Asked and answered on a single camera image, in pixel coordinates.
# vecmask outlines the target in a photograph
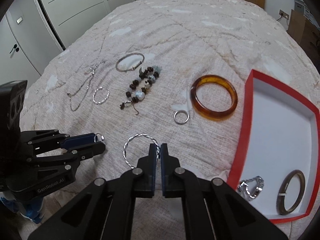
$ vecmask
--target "brown bangle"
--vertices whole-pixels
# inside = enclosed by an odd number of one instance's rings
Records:
[[[299,180],[300,180],[300,191],[299,191],[299,195],[297,197],[297,200],[295,201],[295,203],[293,204],[293,206],[291,208],[289,208],[288,210],[285,209],[284,207],[284,198],[286,195],[286,191],[287,191],[287,187],[291,181],[291,179],[293,178],[294,175],[297,175]],[[302,173],[302,171],[300,170],[294,170],[292,172],[290,172],[287,177],[285,177],[284,181],[281,184],[281,187],[279,189],[279,193],[278,193],[278,197],[277,197],[277,209],[280,215],[288,215],[290,214],[292,211],[294,211],[300,204],[302,198],[303,198],[303,194],[304,194],[304,190],[306,187],[306,179],[304,178],[304,175]]]
[[[201,102],[197,97],[196,90],[206,83],[216,83],[218,85],[223,86],[229,92],[232,102],[231,102],[231,107],[228,110],[222,111],[222,112],[216,112],[206,108],[203,104],[201,104]],[[236,109],[237,103],[238,103],[237,92],[233,87],[233,85],[225,78],[222,78],[216,75],[206,75],[198,78],[191,87],[190,97],[191,97],[192,105],[195,108],[196,112],[198,112],[204,118],[214,120],[214,121],[229,117]]]

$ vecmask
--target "white wardrobe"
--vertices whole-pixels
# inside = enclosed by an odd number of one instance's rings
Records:
[[[67,48],[116,7],[134,0],[41,0],[53,28]]]
[[[14,0],[0,21],[0,85],[28,80],[28,88],[62,52],[34,0]]]

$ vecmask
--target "bracelet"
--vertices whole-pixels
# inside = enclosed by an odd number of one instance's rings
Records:
[[[156,141],[153,137],[151,137],[151,136],[149,136],[149,135],[147,135],[147,134],[145,134],[145,133],[137,133],[136,135],[131,136],[131,137],[128,139],[128,141],[127,141],[127,142],[124,144],[124,146],[123,146],[123,152],[122,152],[123,158],[124,158],[124,160],[125,160],[125,163],[126,163],[127,165],[129,165],[131,169],[134,169],[135,167],[132,166],[132,165],[129,163],[128,159],[127,159],[127,152],[126,152],[126,151],[127,151],[127,147],[128,147],[129,142],[131,142],[134,138],[138,138],[138,137],[141,137],[141,136],[144,136],[144,137],[149,138],[149,139],[152,140],[152,142],[153,142],[153,143],[156,145],[156,147],[157,147],[157,157],[156,157],[156,158],[157,158],[157,160],[160,158],[160,147],[159,147],[157,141]]]
[[[92,101],[96,104],[96,105],[101,105],[101,104],[103,104],[105,101],[107,101],[107,99],[109,98],[109,95],[110,95],[110,91],[108,90],[108,93],[107,93],[107,95],[106,95],[106,97],[100,102],[100,101],[96,101],[95,100],[95,97],[96,97],[96,93],[99,91],[99,90],[101,90],[101,89],[103,89],[103,87],[98,87],[94,92],[93,92],[93,94],[92,94]]]
[[[222,112],[212,111],[212,110],[206,108],[199,101],[197,94],[196,94],[196,90],[199,87],[201,87],[203,84],[206,84],[206,83],[216,83],[216,84],[224,87],[229,92],[229,94],[231,96],[232,103],[231,103],[231,107],[228,110],[222,111]],[[214,121],[225,119],[226,117],[230,116],[234,112],[234,110],[236,109],[237,103],[238,103],[237,92],[236,92],[235,88],[233,87],[233,85],[225,78],[222,78],[222,77],[216,76],[216,75],[206,75],[206,76],[202,76],[202,77],[198,78],[193,83],[193,85],[191,87],[190,97],[191,97],[191,103],[192,103],[193,107],[195,108],[196,112],[198,112],[204,118],[214,120]]]
[[[158,66],[148,67],[144,72],[141,72],[139,74],[139,77],[133,80],[132,84],[127,89],[125,95],[129,100],[123,102],[120,105],[120,109],[123,110],[125,106],[130,106],[130,105],[133,105],[134,107],[134,104],[138,103],[139,101],[142,101],[145,98],[145,95],[149,92],[149,89],[152,86],[152,84],[156,82],[157,78],[160,75],[160,72],[161,72],[161,68]],[[141,88],[141,91],[136,90],[137,86],[145,78],[147,79],[147,81],[145,81],[144,87]]]
[[[248,190],[248,187],[249,187],[248,183],[253,182],[253,181],[256,181],[257,185],[255,187],[254,192],[250,193]],[[239,191],[240,195],[242,194],[242,196],[245,200],[252,201],[260,194],[263,187],[264,187],[263,178],[261,178],[260,176],[256,176],[252,179],[245,179],[245,180],[240,181],[240,184],[238,186],[238,191]]]
[[[291,208],[289,208],[288,210],[285,209],[284,207],[284,198],[286,195],[286,190],[287,187],[291,181],[291,179],[297,175],[299,180],[300,180],[300,191],[299,191],[299,195],[297,197],[297,200],[295,201],[295,203],[293,204],[293,206]],[[277,209],[280,215],[288,215],[290,214],[292,211],[294,211],[300,204],[302,198],[303,198],[303,194],[304,194],[304,190],[305,190],[305,185],[306,185],[306,179],[304,178],[304,175],[302,173],[302,171],[300,170],[294,170],[292,172],[290,172],[284,179],[284,181],[281,184],[281,187],[279,189],[279,193],[278,193],[278,197],[277,197]]]
[[[122,69],[119,69],[118,68],[118,65],[121,61],[123,61],[125,58],[127,57],[130,57],[130,56],[133,56],[133,55],[139,55],[139,56],[142,56],[142,60],[137,64],[135,65],[134,67],[132,67],[132,69],[126,69],[126,70],[122,70]],[[116,63],[116,70],[117,71],[120,71],[120,72],[127,72],[127,71],[133,71],[133,70],[136,70],[137,67],[139,67],[142,63],[144,62],[144,55],[141,54],[141,53],[138,53],[138,52],[134,52],[134,53],[130,53],[128,55],[125,55],[124,57],[122,57],[121,59],[119,59]]]

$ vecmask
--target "cable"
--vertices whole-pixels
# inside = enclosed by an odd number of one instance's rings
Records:
[[[283,14],[280,14],[280,15],[281,15],[281,17],[279,19],[277,19],[277,21],[281,20],[281,18],[283,17]]]

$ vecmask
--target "screw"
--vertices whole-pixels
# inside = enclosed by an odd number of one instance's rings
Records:
[[[97,186],[102,186],[104,184],[104,179],[97,178],[97,179],[95,179],[94,184]]]
[[[182,167],[178,167],[178,168],[175,168],[174,171],[175,171],[175,173],[181,175],[181,174],[183,174],[186,170],[185,170],[184,168],[182,168]]]
[[[132,170],[132,173],[133,173],[134,175],[139,175],[139,174],[142,173],[142,169],[140,169],[140,168],[135,168],[135,169]]]
[[[213,183],[214,185],[216,185],[216,186],[221,186],[221,185],[223,184],[223,180],[220,179],[220,178],[214,178],[214,179],[212,180],[212,183]]]

